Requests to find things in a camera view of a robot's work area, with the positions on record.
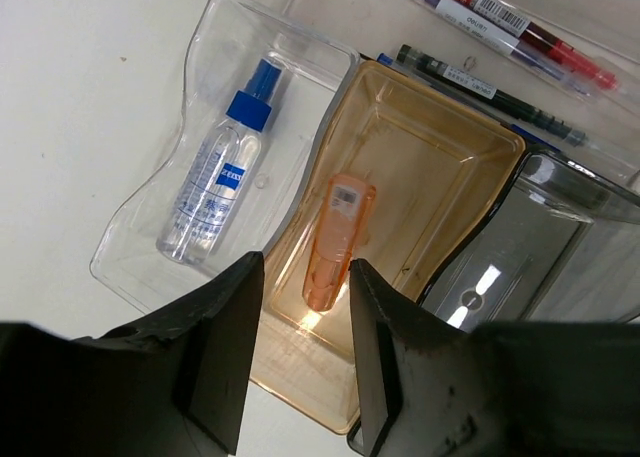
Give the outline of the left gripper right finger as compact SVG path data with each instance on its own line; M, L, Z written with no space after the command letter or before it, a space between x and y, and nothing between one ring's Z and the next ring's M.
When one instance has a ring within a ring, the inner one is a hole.
M367 456L635 456L639 329L489 322L461 331L363 259L350 311Z

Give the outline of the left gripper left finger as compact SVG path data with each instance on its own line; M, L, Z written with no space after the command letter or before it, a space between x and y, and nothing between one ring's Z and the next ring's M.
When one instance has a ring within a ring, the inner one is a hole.
M5 456L232 456L254 355L264 258L99 338L1 326Z

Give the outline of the small blue cap bottle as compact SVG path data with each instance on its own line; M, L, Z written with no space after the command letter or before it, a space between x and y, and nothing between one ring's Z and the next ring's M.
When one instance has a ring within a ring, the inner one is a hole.
M260 60L224 118L203 139L156 240L165 257L196 266L221 241L243 198L243 186L261 159L263 132L281 74L275 62Z

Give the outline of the orange transparent case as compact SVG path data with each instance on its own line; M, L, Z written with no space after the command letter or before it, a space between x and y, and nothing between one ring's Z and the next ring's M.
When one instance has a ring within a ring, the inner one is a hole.
M303 286L311 310L326 312L334 306L375 198L376 188L352 175L338 173L329 180Z

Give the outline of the black gel pen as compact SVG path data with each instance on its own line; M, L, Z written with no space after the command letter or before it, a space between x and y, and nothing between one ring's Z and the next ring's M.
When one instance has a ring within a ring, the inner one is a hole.
M411 71L444 82L467 95L477 98L493 109L555 135L569 145L574 147L583 146L588 141L585 132L567 125L563 120L552 114L414 47L403 44L396 54L396 61Z

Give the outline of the red gel pen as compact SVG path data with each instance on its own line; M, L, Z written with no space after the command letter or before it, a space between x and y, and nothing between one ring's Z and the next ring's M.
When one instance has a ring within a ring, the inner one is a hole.
M616 75L596 64L560 37L525 17L503 0L455 0L474 13L494 23L521 42L533 47L561 67L576 72L597 87L612 90L618 84Z

